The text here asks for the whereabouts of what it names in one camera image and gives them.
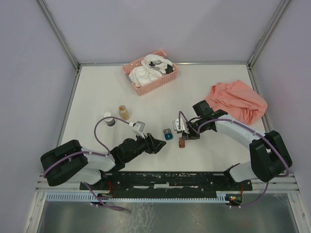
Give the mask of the red pill box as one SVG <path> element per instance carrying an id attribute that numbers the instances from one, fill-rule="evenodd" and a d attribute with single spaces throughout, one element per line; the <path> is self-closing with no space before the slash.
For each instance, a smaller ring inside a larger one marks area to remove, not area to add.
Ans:
<path id="1" fill-rule="evenodd" d="M 182 137 L 178 139 L 178 145 L 179 148 L 185 148 L 185 140 Z"/>

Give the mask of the teal pill box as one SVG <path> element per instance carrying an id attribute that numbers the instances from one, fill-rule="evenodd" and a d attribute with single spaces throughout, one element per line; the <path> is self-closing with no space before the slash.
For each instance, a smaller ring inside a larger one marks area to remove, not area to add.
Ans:
<path id="1" fill-rule="evenodd" d="M 173 139 L 173 134 L 172 133 L 166 133 L 166 134 L 164 134 L 164 136 L 165 136 L 166 140 L 172 140 Z"/>

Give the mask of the grey pill box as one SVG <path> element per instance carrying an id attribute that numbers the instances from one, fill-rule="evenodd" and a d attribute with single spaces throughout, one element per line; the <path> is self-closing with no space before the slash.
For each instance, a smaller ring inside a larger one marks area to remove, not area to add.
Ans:
<path id="1" fill-rule="evenodd" d="M 164 130 L 163 130 L 163 133 L 164 133 L 164 134 L 171 133 L 171 129 L 164 129 Z"/>

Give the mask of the glass pill bottle yellow pills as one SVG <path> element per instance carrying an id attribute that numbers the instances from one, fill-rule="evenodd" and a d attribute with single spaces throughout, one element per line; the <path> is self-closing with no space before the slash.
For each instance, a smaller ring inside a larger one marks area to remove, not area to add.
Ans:
<path id="1" fill-rule="evenodd" d="M 120 115 L 121 119 L 123 119 L 123 120 L 129 119 L 130 114 L 129 114 L 128 109 L 126 108 L 125 105 L 119 106 L 119 115 Z"/>

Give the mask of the white bottle cap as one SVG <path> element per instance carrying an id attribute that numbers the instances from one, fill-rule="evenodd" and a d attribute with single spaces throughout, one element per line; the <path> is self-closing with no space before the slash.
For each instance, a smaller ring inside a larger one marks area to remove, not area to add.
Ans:
<path id="1" fill-rule="evenodd" d="M 104 114 L 104 121 L 106 122 L 107 126 L 112 127 L 115 125 L 115 119 L 112 117 L 110 112 L 106 112 Z"/>

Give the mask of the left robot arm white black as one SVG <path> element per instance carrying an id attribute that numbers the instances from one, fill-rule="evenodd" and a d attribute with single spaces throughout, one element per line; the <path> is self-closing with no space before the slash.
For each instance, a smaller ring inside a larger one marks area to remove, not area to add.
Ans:
<path id="1" fill-rule="evenodd" d="M 115 173 L 142 153 L 156 154 L 165 145 L 165 141 L 148 133 L 143 138 L 137 136 L 136 139 L 125 139 L 107 155 L 89 151 L 74 139 L 41 156 L 43 177 L 49 186 L 76 181 L 103 189 L 107 185 L 104 172 Z"/>

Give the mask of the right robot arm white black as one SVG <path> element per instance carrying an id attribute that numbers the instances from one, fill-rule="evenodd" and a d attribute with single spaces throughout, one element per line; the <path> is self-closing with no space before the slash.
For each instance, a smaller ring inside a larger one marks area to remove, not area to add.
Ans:
<path id="1" fill-rule="evenodd" d="M 203 100 L 193 106 L 196 117 L 187 120 L 182 111 L 173 121 L 174 130 L 182 134 L 182 139 L 197 140 L 208 130 L 222 133 L 240 143 L 250 152 L 250 160 L 227 169 L 228 175 L 223 177 L 223 184 L 234 190 L 241 182 L 259 179 L 265 183 L 275 177 L 289 175 L 293 165 L 281 135 L 277 131 L 257 131 L 236 120 L 224 110 L 214 111 Z"/>

